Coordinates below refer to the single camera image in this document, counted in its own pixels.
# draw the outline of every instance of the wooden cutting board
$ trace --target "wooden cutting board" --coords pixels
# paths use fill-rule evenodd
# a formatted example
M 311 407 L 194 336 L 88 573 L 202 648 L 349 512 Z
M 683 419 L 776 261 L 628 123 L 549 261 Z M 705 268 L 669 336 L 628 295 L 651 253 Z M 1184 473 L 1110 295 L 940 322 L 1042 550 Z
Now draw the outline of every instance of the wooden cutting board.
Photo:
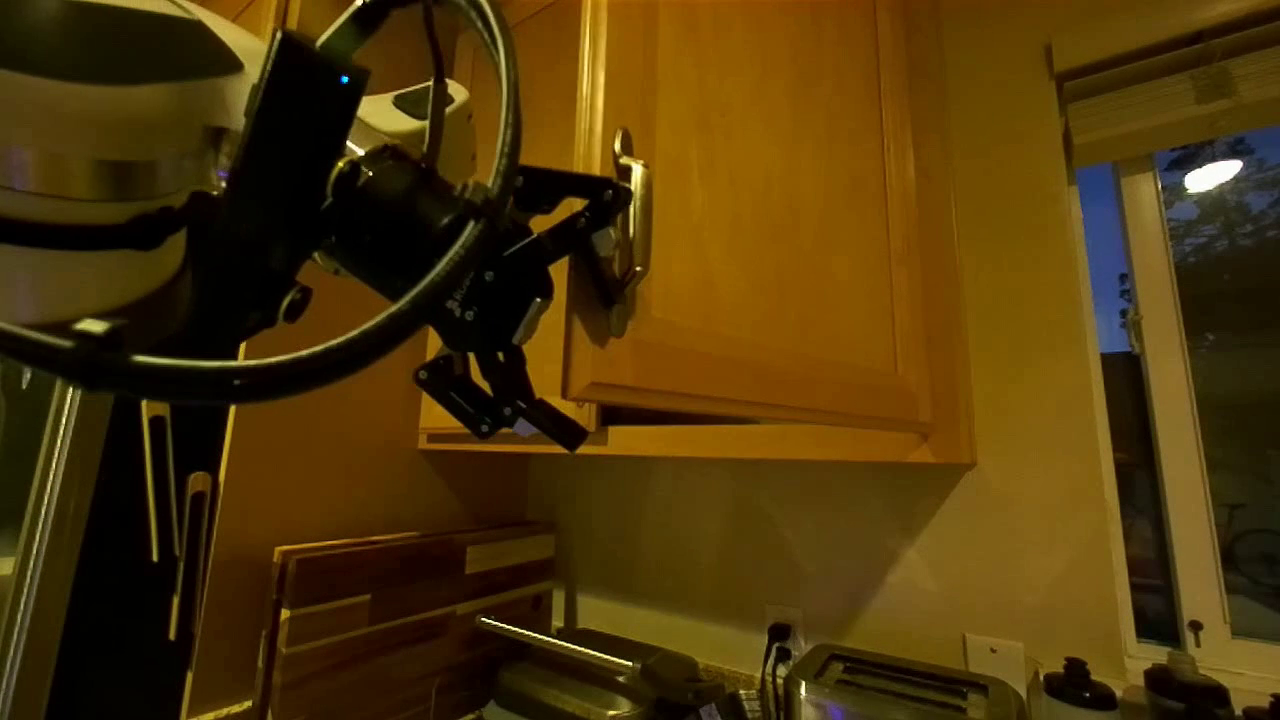
M 552 626 L 557 536 L 359 536 L 278 547 L 256 716 L 452 720 L 513 648 L 474 618 Z

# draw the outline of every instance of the upper cabinet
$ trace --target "upper cabinet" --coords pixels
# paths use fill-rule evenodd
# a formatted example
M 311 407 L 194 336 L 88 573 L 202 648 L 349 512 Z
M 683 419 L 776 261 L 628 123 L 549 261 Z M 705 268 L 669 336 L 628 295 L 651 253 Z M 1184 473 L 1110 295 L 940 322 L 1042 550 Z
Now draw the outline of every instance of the upper cabinet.
M 527 343 L 536 388 L 596 427 L 583 450 L 974 460 L 928 0 L 545 0 L 508 21 L 523 161 L 614 172 L 628 131 L 651 176 L 628 312 L 560 268 Z M 460 57 L 484 85 L 484 57 Z M 549 446 L 467 438 L 432 403 L 419 438 Z

